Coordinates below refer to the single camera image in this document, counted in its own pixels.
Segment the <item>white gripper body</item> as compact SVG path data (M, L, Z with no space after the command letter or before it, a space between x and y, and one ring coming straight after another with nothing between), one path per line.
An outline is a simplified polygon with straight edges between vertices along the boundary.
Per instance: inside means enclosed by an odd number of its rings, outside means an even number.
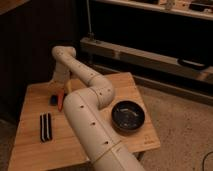
M55 64L55 69L53 71L50 83L60 86L66 92L70 92L71 91L70 76L71 76L70 70L60 62L57 62Z

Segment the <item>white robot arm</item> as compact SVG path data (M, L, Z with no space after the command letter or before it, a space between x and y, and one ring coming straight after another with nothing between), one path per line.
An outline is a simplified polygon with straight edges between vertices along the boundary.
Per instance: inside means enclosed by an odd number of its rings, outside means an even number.
M64 99L63 108L95 171L145 171L100 115L100 111L114 100L115 89L112 83L78 61L73 47L55 46L52 55L86 85L86 88L69 93Z

